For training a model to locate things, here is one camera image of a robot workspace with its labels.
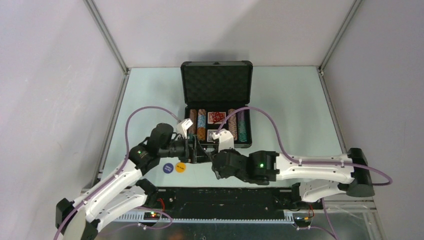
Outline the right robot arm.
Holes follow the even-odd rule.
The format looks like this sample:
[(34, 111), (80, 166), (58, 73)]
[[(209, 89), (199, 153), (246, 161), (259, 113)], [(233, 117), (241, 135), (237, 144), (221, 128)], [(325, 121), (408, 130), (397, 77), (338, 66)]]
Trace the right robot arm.
[(360, 148), (316, 158), (265, 150), (245, 156), (234, 149), (225, 149), (212, 158), (211, 168), (218, 179), (236, 177), (259, 186), (295, 180), (290, 201), (297, 209), (337, 194), (355, 198), (375, 195), (368, 162)]

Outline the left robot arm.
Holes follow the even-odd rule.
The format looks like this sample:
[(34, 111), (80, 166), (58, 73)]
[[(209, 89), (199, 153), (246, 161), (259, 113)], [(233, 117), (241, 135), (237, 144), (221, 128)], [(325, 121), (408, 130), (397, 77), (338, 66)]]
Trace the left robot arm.
[(188, 130), (193, 122), (184, 119), (173, 128), (159, 123), (144, 141), (129, 148), (123, 161), (105, 179), (74, 200), (63, 198), (56, 205), (55, 224), (59, 235), (93, 240), (110, 222), (136, 208), (153, 208), (159, 201), (158, 188), (144, 175), (162, 158), (179, 158), (192, 163), (209, 160)]

